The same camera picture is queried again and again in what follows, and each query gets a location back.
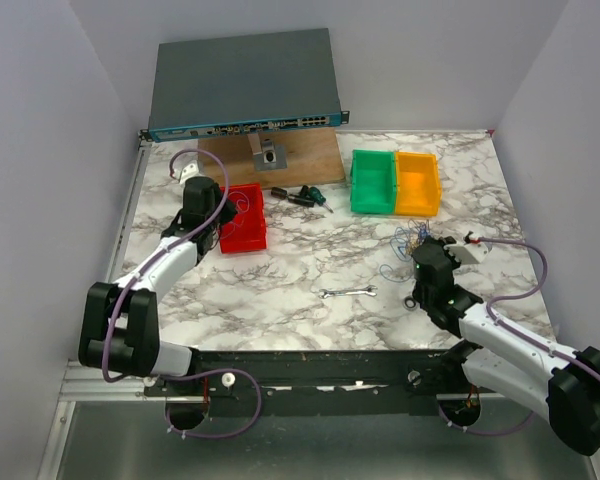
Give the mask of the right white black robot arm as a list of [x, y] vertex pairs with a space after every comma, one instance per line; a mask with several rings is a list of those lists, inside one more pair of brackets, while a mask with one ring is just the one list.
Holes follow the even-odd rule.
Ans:
[[573, 451], [591, 456], [600, 448], [600, 350], [535, 334], [456, 284], [455, 270], [482, 262], [493, 242], [474, 233], [462, 242], [428, 236], [411, 253], [414, 303], [469, 349], [441, 365], [441, 382], [454, 392], [473, 385], [499, 393], [547, 421]]

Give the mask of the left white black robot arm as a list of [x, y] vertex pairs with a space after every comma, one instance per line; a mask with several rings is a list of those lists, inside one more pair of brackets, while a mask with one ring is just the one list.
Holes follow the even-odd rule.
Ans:
[[90, 287], [78, 348], [81, 365], [101, 369], [110, 382], [164, 376], [177, 393], [194, 393], [202, 372], [191, 348], [160, 339], [158, 305], [212, 249], [215, 232], [235, 215], [236, 207], [215, 181], [188, 179], [182, 208], [154, 252], [115, 282]]

